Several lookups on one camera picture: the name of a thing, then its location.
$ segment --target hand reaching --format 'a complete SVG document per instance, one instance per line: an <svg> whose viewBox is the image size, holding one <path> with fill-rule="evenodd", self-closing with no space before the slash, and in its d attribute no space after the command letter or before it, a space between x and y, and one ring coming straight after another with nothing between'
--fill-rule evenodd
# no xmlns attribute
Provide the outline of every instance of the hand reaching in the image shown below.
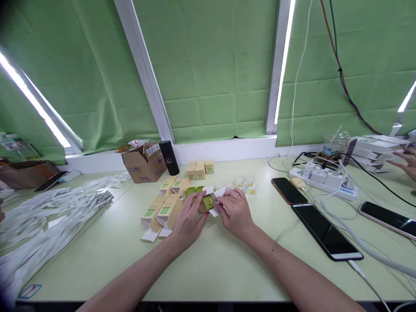
<svg viewBox="0 0 416 312"><path fill-rule="evenodd" d="M217 197L215 200L220 203L215 204L215 207L221 213L224 227L235 237L247 242L256 225L251 218L250 208L244 192L236 188L226 191L223 196Z"/></svg>
<svg viewBox="0 0 416 312"><path fill-rule="evenodd" d="M169 235L174 239L173 243L177 244L180 252L185 251L192 245L201 233L202 227L207 220L209 212L204 213L199 221L197 219L198 208L205 194L206 191L192 193L185 199L182 210L176 219L173 232Z"/></svg>
<svg viewBox="0 0 416 312"><path fill-rule="evenodd" d="M397 156L399 156L399 157L401 157L401 158L403 158L404 160L406 160L407 161L407 166L406 165L404 165L404 164L401 164L401 163L398 163L398 162L395 162L395 161L392 161L392 160L388 160L387 162L388 163L391 163L392 165L395 165L395 166L397 166L397 167L400 167L401 169L403 169L404 170L404 172L406 172L407 173L407 175L413 180L413 181L415 181L416 182L416 159L415 159L415 156L416 156L416 149L411 149L411 148L405 148L404 149L406 152L409 152L409 153L411 153L412 154L412 156L411 155L406 155L406 154L403 154L403 153L398 153L398 152L394 152L393 154L394 155L397 155Z"/></svg>

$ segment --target person's right hand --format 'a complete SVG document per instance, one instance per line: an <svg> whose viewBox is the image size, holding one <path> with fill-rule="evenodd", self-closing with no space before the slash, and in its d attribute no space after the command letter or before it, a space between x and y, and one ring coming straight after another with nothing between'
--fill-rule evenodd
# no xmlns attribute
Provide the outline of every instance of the person's right hand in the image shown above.
<svg viewBox="0 0 416 312"><path fill-rule="evenodd" d="M220 203L215 204L215 207L221 214L224 227L235 237L246 242L256 225L251 218L250 208L244 192L236 188L226 191L223 196L217 197L215 200Z"/></svg>
<svg viewBox="0 0 416 312"><path fill-rule="evenodd" d="M399 156L401 158L403 158L404 160L407 161L407 166L405 164L401 164L392 160L388 160L388 163L391 163L392 165L395 165L397 167L400 167L401 169L404 170L404 172L407 173L407 175L416 182L416 160L414 158L414 156L416 156L416 149L411 149L411 148L405 148L404 149L406 152L409 152L412 154L411 155L406 155L406 154L402 154L402 153L398 153L398 152L394 152L393 154L396 156Z"/></svg>

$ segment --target kraft paper box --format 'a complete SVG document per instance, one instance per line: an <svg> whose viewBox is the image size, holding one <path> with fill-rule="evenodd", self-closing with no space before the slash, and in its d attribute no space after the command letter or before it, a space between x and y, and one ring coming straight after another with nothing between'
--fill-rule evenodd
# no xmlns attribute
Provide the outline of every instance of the kraft paper box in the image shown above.
<svg viewBox="0 0 416 312"><path fill-rule="evenodd" d="M58 172L58 168L45 160L13 162L0 166L0 180L11 189L35 189Z"/></svg>
<svg viewBox="0 0 416 312"><path fill-rule="evenodd" d="M158 196L141 217L140 222L147 229L147 232L140 239L141 241L153 243L157 238L162 226L159 222L157 222L156 216L166 199L167 197L165 196Z"/></svg>
<svg viewBox="0 0 416 312"><path fill-rule="evenodd" d="M159 188L159 194L162 196L169 196L173 194L171 187L176 180L175 176L168 177Z"/></svg>
<svg viewBox="0 0 416 312"><path fill-rule="evenodd" d="M144 143L121 156L134 183L156 182L166 171L165 160L156 142Z"/></svg>
<svg viewBox="0 0 416 312"><path fill-rule="evenodd" d="M179 215L183 206L183 202L180 199L179 194L171 194L167 197L162 205L162 209L156 216L157 221L165 228L172 232L176 218Z"/></svg>
<svg viewBox="0 0 416 312"><path fill-rule="evenodd" d="M205 172L207 174L214 173L214 161L213 160L205 161Z"/></svg>
<svg viewBox="0 0 416 312"><path fill-rule="evenodd" d="M195 166L196 166L196 162L190 162L188 164L188 167L186 167L186 176L188 177L189 180L196 180Z"/></svg>
<svg viewBox="0 0 416 312"><path fill-rule="evenodd" d="M176 179L171 186L172 192L179 194L180 198L186 194L186 189L191 186L191 181L188 178Z"/></svg>
<svg viewBox="0 0 416 312"><path fill-rule="evenodd" d="M205 161L198 161L195 166L195 174L197 180L205 179Z"/></svg>

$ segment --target black smartphone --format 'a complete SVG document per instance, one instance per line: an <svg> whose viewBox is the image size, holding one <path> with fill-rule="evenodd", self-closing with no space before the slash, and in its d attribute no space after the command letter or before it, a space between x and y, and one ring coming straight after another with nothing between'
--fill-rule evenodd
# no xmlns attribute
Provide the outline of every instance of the black smartphone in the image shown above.
<svg viewBox="0 0 416 312"><path fill-rule="evenodd" d="M361 260L361 252L312 204L292 206L328 257L334 261Z"/></svg>
<svg viewBox="0 0 416 312"><path fill-rule="evenodd" d="M308 200L286 178L272 179L272 184L289 205L305 204Z"/></svg>
<svg viewBox="0 0 416 312"><path fill-rule="evenodd" d="M378 206L376 204L366 201L358 209L358 212L397 233L400 233L411 240L416 241L416 221L409 219L408 217L402 216Z"/></svg>
<svg viewBox="0 0 416 312"><path fill-rule="evenodd" d="M58 183L58 180L62 178L64 175L66 175L68 171L61 171L53 175L49 178L48 181L46 181L44 184L42 184L40 187L38 187L34 192L44 192L49 190L51 187L53 187L56 183Z"/></svg>

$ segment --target table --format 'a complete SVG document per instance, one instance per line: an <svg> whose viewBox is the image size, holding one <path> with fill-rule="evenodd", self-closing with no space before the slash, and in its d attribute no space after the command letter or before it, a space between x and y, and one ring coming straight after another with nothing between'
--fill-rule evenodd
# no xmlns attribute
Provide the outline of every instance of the table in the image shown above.
<svg viewBox="0 0 416 312"><path fill-rule="evenodd" d="M290 170L290 160L275 158L272 164ZM287 176L270 168L267 159L252 159L214 164L215 173L206 180L193 181L193 186L230 183L234 176L253 175L259 186L257 196L249 197L254 222L275 241L318 270L335 285L357 301L378 301L368 285L346 262L334 262L322 251L291 207L279 195L270 180ZM185 176L185 166L180 167ZM388 186L408 201L415 202L410 191L416 184L399 168L391 166L390 173L379 174ZM410 218L416 209L395 198L380 183L361 169L348 166L351 176L367 193L384 207ZM71 181L81 185L98 175L82 175ZM41 301L85 301L140 259L157 244L140 242L145 233L140 217L157 196L166 172L157 183L133 184L125 182L114 202L99 218L90 220L84 233L51 259L26 286L41 284L30 299ZM322 191L311 188L313 194ZM369 198L359 191L357 206ZM344 201L330 198L327 206L342 216L354 211ZM393 260L416 269L416 247L412 242L372 222L361 215L348 224L362 237L380 248ZM414 299L404 276L374 260L366 253L357 261L364 274L386 301ZM197 241L177 258L155 282L144 301L267 301L284 302L290 299L257 255L228 233L221 217L208 217Z"/></svg>

